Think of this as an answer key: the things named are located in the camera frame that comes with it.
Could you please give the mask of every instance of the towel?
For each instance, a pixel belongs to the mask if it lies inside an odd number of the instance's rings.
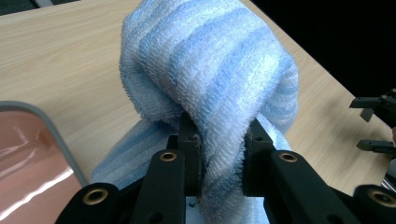
[[[298,70],[270,28],[238,0],[144,0],[122,25],[120,79],[141,120],[95,167],[122,189],[177,134],[187,111],[202,137],[202,195],[187,223],[267,223],[241,188],[244,136],[257,119],[277,149],[297,114]]]

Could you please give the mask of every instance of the blue striped towel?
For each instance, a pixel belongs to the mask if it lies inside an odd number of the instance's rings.
[[[92,172],[120,189],[144,176],[187,111],[203,139],[202,196],[187,223],[266,223],[241,190],[255,118],[277,149],[297,114],[298,71],[270,28],[238,0],[145,0],[124,20],[120,78],[141,120]]]

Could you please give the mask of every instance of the wood grain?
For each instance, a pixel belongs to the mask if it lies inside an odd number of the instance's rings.
[[[353,96],[249,1],[300,71],[298,118],[290,144],[325,181],[346,193],[379,185],[384,155],[356,148],[362,138],[391,140],[379,119],[350,109]],[[0,100],[44,110],[83,174],[90,172],[139,120],[120,83],[120,28],[139,2],[84,0],[0,17]]]

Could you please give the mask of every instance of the table surface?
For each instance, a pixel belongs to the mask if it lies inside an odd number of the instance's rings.
[[[82,173],[140,120],[120,82],[120,28],[137,0],[83,0],[0,17],[0,100],[22,101],[53,121]],[[286,136],[326,183],[352,194],[380,185],[390,157],[361,139],[391,141],[377,117],[349,108],[354,96],[249,1],[299,67],[299,113]]]

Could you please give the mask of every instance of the blue stripe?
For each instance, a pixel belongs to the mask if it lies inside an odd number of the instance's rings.
[[[248,12],[245,8],[238,8],[229,13],[221,15],[215,19],[208,20],[202,26],[196,28],[189,38],[184,39],[175,46],[174,52],[169,58],[169,76],[172,81],[177,85],[177,77],[180,72],[181,64],[188,57],[190,52],[195,52],[202,47],[203,42],[206,42],[208,38],[213,36],[216,29],[224,29],[224,25],[231,22],[225,22],[237,18],[242,12]]]
[[[223,101],[224,94],[230,87],[230,82],[233,77],[239,76],[235,73],[235,70],[240,65],[242,59],[244,59],[249,52],[253,51],[263,36],[266,36],[269,31],[262,27],[251,32],[244,40],[238,43],[238,45],[224,57],[219,68],[219,74],[213,79],[213,82],[207,88],[205,95],[199,102],[198,108],[201,108],[200,121],[204,130],[210,121],[210,117],[213,112],[216,111],[219,104]]]

